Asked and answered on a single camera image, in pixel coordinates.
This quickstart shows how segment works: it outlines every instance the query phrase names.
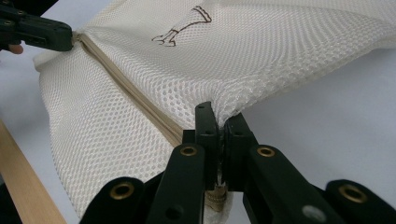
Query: embroidered logo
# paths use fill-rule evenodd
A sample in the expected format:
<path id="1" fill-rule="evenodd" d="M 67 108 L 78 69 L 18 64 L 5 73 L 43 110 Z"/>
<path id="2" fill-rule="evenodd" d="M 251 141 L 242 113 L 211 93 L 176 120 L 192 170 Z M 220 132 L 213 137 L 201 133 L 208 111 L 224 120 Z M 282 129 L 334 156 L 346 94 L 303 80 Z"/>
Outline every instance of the embroidered logo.
<path id="1" fill-rule="evenodd" d="M 212 19 L 210 18 L 209 14 L 201 8 L 201 7 L 194 7 L 186 20 L 181 21 L 168 33 L 165 35 L 158 35 L 155 36 L 154 38 L 151 39 L 151 41 L 157 41 L 160 45 L 166 46 L 166 47 L 175 47 L 176 46 L 176 41 L 175 37 L 180 34 L 181 32 L 185 31 L 187 28 L 199 24 L 199 23 L 210 23 L 212 22 Z"/>

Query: beige zipper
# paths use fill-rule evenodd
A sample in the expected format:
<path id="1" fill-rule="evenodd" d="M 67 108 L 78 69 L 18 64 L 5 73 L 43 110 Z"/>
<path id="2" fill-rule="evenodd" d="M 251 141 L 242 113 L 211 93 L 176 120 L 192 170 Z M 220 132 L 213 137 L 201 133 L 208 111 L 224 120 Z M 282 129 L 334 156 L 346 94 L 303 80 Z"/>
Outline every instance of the beige zipper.
<path id="1" fill-rule="evenodd" d="M 86 35 L 74 34 L 73 41 L 78 41 L 85 52 L 99 62 L 113 78 L 123 92 L 134 102 L 136 106 L 157 127 L 163 136 L 173 147 L 181 144 L 183 129 L 172 119 L 169 119 L 159 110 L 137 87 L 125 77 L 121 70 L 99 49 Z M 205 204 L 213 210 L 220 212 L 227 198 L 225 187 L 216 187 L 205 193 Z"/>

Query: white fabric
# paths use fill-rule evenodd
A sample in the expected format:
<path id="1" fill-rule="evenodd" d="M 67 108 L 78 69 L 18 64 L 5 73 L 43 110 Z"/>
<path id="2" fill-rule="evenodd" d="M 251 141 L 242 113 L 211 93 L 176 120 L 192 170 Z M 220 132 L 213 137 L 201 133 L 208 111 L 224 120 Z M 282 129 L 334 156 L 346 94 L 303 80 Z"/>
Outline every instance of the white fabric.
<path id="1" fill-rule="evenodd" d="M 222 126 L 258 101 L 395 47 L 396 2 L 116 0 L 79 32 L 192 129 L 202 102 Z M 79 44 L 37 61 L 54 160 L 80 215 L 107 181 L 146 181 L 164 169 L 172 147 Z M 206 213 L 207 223 L 218 220 Z"/>

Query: white surface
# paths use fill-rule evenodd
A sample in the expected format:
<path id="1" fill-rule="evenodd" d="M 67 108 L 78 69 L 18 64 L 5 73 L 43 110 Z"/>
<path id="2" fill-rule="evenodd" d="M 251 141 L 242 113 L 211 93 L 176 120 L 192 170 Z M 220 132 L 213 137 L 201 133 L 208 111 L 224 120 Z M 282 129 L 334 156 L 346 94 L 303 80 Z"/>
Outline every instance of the white surface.
<path id="1" fill-rule="evenodd" d="M 77 28 L 106 1 L 61 0 L 46 16 Z M 20 56 L 0 52 L 0 118 L 67 223 L 78 223 L 50 155 L 48 115 L 31 61 L 39 51 L 25 48 Z M 259 142 L 281 149 L 311 183 L 323 188 L 330 180 L 348 178 L 395 207 L 395 71 L 396 50 L 375 50 L 297 91 L 254 105 L 244 115 Z M 228 223 L 248 222 L 239 196 Z"/>

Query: white table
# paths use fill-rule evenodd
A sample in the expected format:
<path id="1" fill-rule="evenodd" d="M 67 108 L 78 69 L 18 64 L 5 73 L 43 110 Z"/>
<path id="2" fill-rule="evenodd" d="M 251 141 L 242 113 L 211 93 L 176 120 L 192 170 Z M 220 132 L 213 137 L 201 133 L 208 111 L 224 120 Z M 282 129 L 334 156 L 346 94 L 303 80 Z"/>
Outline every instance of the white table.
<path id="1" fill-rule="evenodd" d="M 83 25 L 110 0 L 61 0 L 44 16 Z M 78 217 L 50 154 L 47 111 L 32 58 L 0 52 L 0 119 L 8 126 L 67 223 Z M 396 49 L 375 50 L 299 90 L 258 103 L 244 116 L 261 144 L 279 148 L 311 183 L 357 181 L 396 207 Z M 234 197 L 228 223 L 248 223 Z"/>

